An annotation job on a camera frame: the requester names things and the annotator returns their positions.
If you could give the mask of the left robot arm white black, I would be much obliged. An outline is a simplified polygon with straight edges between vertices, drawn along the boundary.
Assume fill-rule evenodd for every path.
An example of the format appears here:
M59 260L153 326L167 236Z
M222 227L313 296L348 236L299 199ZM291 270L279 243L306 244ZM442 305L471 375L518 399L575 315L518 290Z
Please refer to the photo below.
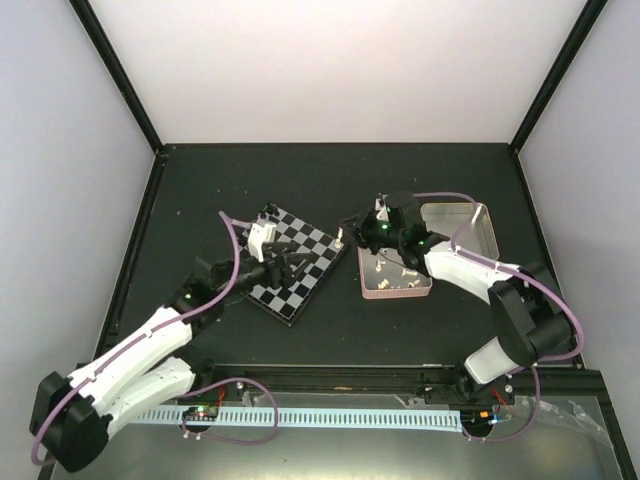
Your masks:
M184 283L137 330L94 361L63 376L53 371L36 391L29 430L31 460L45 448L70 473L93 462L127 423L174 397L207 397L215 376L192 340L215 322L228 295L256 286L290 287L313 263L291 242L270 242L256 258L229 260L204 250Z

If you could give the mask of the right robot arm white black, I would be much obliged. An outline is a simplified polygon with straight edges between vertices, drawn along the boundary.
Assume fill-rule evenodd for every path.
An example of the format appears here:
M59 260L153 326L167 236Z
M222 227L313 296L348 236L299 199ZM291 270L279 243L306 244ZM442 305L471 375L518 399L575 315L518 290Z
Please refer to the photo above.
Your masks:
M462 247L457 235L430 230L422 194L394 192L369 210L341 220L338 237L372 254L388 248L403 265L476 296L491 311L495 337L455 370L457 396L476 403L501 376L580 354L584 331L549 270L502 263Z

